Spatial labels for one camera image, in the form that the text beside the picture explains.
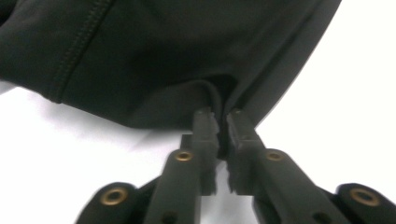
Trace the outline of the black shorts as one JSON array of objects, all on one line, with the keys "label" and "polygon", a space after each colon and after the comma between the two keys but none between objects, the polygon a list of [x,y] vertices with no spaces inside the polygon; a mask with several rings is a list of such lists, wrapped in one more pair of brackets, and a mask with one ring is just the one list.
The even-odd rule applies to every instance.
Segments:
[{"label": "black shorts", "polygon": [[119,124],[261,122],[341,0],[0,0],[0,80]]}]

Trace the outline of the white table cover sheet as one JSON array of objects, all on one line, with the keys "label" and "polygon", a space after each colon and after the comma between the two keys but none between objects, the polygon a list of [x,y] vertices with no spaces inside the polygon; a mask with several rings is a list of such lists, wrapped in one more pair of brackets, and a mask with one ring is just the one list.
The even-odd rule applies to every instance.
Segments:
[{"label": "white table cover sheet", "polygon": [[[396,203],[396,0],[342,0],[257,131],[318,186],[360,183]],[[0,81],[0,224],[75,224],[102,186],[157,177],[180,138]]]}]

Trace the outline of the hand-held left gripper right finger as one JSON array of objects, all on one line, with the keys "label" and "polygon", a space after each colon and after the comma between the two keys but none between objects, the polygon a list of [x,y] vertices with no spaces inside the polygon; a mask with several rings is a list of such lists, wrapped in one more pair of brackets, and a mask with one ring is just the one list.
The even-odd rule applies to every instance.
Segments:
[{"label": "hand-held left gripper right finger", "polygon": [[230,189],[254,199],[261,224],[350,224],[287,153],[264,146],[242,110],[227,125]]}]

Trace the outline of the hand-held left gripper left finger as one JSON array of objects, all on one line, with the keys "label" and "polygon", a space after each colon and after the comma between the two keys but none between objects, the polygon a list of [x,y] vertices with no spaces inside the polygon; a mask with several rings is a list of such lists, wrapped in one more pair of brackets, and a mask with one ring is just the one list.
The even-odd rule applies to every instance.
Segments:
[{"label": "hand-held left gripper left finger", "polygon": [[199,224],[201,198],[217,191],[218,132],[209,107],[194,112],[192,133],[169,154],[144,224]]}]

